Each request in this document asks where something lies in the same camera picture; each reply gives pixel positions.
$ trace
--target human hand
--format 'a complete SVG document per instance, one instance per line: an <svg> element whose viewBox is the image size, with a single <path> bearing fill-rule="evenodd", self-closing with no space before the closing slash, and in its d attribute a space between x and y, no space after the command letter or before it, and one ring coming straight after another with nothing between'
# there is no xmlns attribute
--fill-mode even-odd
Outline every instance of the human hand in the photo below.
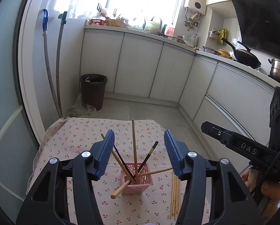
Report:
<svg viewBox="0 0 280 225"><path fill-rule="evenodd" d="M257 176L258 171L255 169L247 169L242 175L242 179L249 191L252 191L256 186ZM280 200L280 183L267 180L262 184L261 192L263 195L270 198L268 204L261 213L263 220L266 220L277 210L277 205Z"/></svg>

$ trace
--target black range hood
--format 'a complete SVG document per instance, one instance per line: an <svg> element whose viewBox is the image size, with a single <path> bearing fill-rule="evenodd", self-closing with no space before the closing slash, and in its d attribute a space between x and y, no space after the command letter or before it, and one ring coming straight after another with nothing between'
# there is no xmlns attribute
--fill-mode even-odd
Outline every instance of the black range hood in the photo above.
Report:
<svg viewBox="0 0 280 225"><path fill-rule="evenodd" d="M232 0L242 42L280 58L280 3L278 0Z"/></svg>

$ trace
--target black frying pan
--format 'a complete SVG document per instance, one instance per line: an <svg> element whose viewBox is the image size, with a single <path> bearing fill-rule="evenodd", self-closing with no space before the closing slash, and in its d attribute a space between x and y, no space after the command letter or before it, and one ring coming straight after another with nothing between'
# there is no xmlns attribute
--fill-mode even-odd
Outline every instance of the black frying pan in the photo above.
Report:
<svg viewBox="0 0 280 225"><path fill-rule="evenodd" d="M232 47L235 58L237 59L237 61L239 63L250 66L253 69L256 69L259 66L261 66L261 62L259 61L259 59L254 54L252 54L250 52L250 49L246 45L244 45L242 42L237 41L239 44L243 45L246 48L246 50L236 49L232 43L230 43L228 40L226 40L224 38L221 38L221 40Z"/></svg>

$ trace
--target cherry print tablecloth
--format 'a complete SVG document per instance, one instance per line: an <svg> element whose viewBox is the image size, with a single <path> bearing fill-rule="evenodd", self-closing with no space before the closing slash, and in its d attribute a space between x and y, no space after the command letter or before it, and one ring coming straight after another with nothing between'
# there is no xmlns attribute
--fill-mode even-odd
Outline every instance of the cherry print tablecloth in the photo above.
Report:
<svg viewBox="0 0 280 225"><path fill-rule="evenodd" d="M46 132L46 136L34 160L31 187L42 168L51 157L59 160L72 159L83 151L89 150L94 142L101 141L101 134L108 129L115 133L115 145L124 161L133 161L133 138L131 121L109 119L68 118L59 119ZM138 160L144 160L155 141L155 151L148 160L151 171L171 167L164 144L165 129L153 120L136 120L136 146ZM175 224L169 218L171 202L172 170L152 175L153 185L142 194L120 195L111 199L110 195L118 189L121 168L111 155L105 174L98 182L93 181L96 201L104 225L157 225ZM181 196L185 191L186 181L181 182ZM72 178L67 179L67 195L70 221L77 224ZM209 203L205 200L203 224L208 222Z"/></svg>

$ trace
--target bundle of chopsticks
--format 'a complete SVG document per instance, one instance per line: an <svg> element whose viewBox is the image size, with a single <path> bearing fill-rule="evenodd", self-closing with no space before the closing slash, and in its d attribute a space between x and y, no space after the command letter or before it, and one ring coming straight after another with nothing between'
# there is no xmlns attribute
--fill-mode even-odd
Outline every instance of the bundle of chopsticks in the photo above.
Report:
<svg viewBox="0 0 280 225"><path fill-rule="evenodd" d="M170 218L174 215L174 219L178 217L181 206L181 195L180 195L180 179L177 175L172 173L172 189L171 189L171 207L170 207Z"/></svg>
<svg viewBox="0 0 280 225"><path fill-rule="evenodd" d="M133 151L134 151L134 167L135 167L135 175L132 175L130 169L127 167L126 163L124 162L124 160L122 159L121 155L119 154L119 151L117 150L116 146L114 145L114 149L117 153L112 150L112 155L114 156L114 158L116 159L116 161L118 162L118 164L120 165L120 167L122 168L122 170L124 171L125 175L128 177L128 180L121 185L113 194L111 194L111 198L115 199L117 196L119 196L121 194L121 192L126 188L126 186L128 186L130 183L135 184L139 184L139 177L141 176L146 176L146 175L151 175L151 174L155 174L155 173L160 173L160 172L165 172L168 170L171 170L172 167L170 168L166 168L166 169L162 169L162 170L158 170L158 171L153 171L153 172L149 172L149 173L139 173L141 171L141 169L144 167L145 163L147 162L147 160L149 159L149 157L151 156L151 154L153 153L153 151L155 150L156 146L158 145L158 141L156 141L153 145L153 147L151 148L151 150L149 151L149 153L147 154L147 156L145 157L144 161L141 163L141 165L138 168L138 162L137 162L137 149L136 149L136 137L135 137L135 123L134 120L132 119L132 132L133 132Z"/></svg>

